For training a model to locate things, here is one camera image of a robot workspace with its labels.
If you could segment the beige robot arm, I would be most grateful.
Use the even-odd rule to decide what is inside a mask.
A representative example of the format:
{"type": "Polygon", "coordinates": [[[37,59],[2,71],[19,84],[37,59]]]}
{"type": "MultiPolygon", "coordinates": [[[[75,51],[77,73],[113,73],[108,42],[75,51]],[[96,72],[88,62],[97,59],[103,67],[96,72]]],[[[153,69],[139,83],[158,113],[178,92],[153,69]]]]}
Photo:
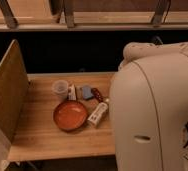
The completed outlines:
{"type": "Polygon", "coordinates": [[[184,171],[188,42],[131,42],[109,93],[118,171],[184,171]]]}

